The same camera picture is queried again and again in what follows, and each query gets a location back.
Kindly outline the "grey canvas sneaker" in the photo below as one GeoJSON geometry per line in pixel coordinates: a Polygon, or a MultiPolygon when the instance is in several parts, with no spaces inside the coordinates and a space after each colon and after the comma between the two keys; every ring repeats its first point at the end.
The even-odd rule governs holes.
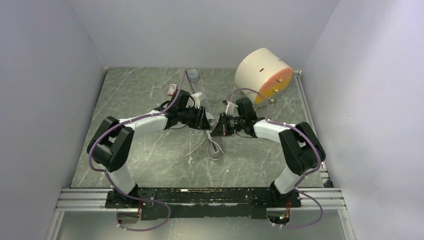
{"type": "Polygon", "coordinates": [[[207,153],[210,159],[213,161],[219,160],[223,157],[224,151],[222,150],[222,138],[220,136],[212,136],[212,130],[216,127],[218,120],[216,117],[210,113],[206,112],[206,118],[209,122],[211,129],[206,130],[206,139],[207,139],[207,153]]]}

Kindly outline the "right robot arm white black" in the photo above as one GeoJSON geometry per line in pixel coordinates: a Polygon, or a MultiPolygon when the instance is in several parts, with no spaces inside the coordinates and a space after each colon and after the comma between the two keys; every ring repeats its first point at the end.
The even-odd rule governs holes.
{"type": "Polygon", "coordinates": [[[243,131],[252,138],[267,139],[281,144],[285,168],[270,187],[270,202],[282,207],[292,192],[312,171],[318,170],[326,153],[311,125],[300,122],[292,125],[258,117],[251,101],[245,97],[235,102],[238,116],[221,113],[212,137],[226,137],[243,131]]]}

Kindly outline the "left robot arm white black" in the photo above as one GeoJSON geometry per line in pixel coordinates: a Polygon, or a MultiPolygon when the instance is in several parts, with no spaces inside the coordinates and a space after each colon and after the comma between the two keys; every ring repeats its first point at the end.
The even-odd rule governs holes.
{"type": "Polygon", "coordinates": [[[201,105],[203,98],[202,92],[178,90],[171,100],[148,113],[125,119],[108,116],[101,122],[87,147],[88,163],[92,170],[108,177],[124,207],[132,208],[139,200],[138,185],[126,165],[133,140],[177,124],[209,130],[206,108],[201,105]]]}

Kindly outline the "small red white box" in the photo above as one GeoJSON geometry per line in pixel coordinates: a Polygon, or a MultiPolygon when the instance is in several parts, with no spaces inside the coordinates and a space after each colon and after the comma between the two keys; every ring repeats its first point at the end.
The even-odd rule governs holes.
{"type": "Polygon", "coordinates": [[[178,89],[178,85],[177,84],[170,84],[168,91],[167,91],[167,95],[168,96],[172,96],[178,89]]]}

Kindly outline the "small clear plastic cup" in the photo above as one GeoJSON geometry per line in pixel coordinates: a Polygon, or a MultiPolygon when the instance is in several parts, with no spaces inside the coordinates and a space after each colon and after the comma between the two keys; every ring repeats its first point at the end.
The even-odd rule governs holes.
{"type": "Polygon", "coordinates": [[[191,84],[194,84],[200,79],[200,72],[196,68],[191,68],[187,71],[187,78],[191,84]]]}

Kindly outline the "cream cylinder orange lid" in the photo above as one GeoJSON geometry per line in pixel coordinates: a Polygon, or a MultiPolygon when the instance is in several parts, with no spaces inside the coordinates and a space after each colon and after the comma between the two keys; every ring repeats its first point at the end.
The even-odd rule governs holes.
{"type": "Polygon", "coordinates": [[[234,82],[257,108],[272,103],[289,85],[293,69],[268,48],[257,49],[239,64],[234,82]]]}

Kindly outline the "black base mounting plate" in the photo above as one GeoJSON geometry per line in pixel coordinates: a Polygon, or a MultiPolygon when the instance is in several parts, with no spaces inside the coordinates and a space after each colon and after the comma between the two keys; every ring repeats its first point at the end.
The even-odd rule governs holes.
{"type": "Polygon", "coordinates": [[[267,219],[268,211],[301,207],[296,191],[281,195],[269,187],[140,188],[140,200],[116,190],[107,193],[106,209],[141,211],[141,220],[170,218],[251,217],[267,219]]]}

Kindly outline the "aluminium frame rail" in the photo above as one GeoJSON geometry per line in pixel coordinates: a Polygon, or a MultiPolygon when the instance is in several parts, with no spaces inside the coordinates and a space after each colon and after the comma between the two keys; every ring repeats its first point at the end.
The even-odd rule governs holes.
{"type": "MultiPolygon", "coordinates": [[[[321,176],[325,168],[310,172],[293,190],[301,207],[286,211],[272,208],[266,219],[239,217],[158,218],[142,220],[140,210],[106,209],[109,191],[116,190],[108,177],[89,166],[87,148],[102,121],[144,115],[172,99],[170,84],[177,91],[202,92],[201,106],[217,121],[225,113],[224,100],[236,103],[246,98],[235,86],[233,68],[203,68],[200,80],[190,87],[181,68],[109,68],[94,109],[88,134],[69,189],[59,195],[50,239],[69,240],[340,240],[346,238],[349,220],[341,190],[326,188],[321,176]]],[[[299,76],[294,75],[282,94],[266,108],[254,109],[259,118],[276,123],[314,125],[300,93],[299,76]]],[[[253,138],[243,131],[221,137],[224,151],[219,160],[208,156],[204,131],[181,123],[132,141],[126,161],[139,189],[144,188],[271,188],[286,167],[279,142],[253,138]]]]}

